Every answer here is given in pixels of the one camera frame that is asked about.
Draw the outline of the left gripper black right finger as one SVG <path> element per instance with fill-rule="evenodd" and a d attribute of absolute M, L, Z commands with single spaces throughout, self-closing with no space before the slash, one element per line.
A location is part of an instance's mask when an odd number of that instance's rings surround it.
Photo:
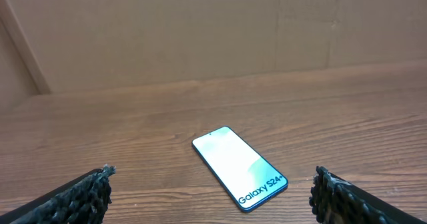
<path fill-rule="evenodd" d="M 426 224 L 354 184 L 316 167 L 309 204 L 318 223 Z"/>

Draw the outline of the blue Samsung Galaxy smartphone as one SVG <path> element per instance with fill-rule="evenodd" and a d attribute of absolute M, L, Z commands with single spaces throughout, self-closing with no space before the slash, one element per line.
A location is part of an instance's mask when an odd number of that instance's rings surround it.
<path fill-rule="evenodd" d="M 191 144 L 244 213 L 288 188 L 285 175 L 228 126 L 202 135 Z"/>

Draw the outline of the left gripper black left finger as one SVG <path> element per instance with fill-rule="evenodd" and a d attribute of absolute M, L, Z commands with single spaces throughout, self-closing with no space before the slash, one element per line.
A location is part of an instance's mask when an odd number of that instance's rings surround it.
<path fill-rule="evenodd" d="M 102 223 L 111 204 L 109 178 L 114 166 L 104 165 L 1 216 L 2 223 Z"/>

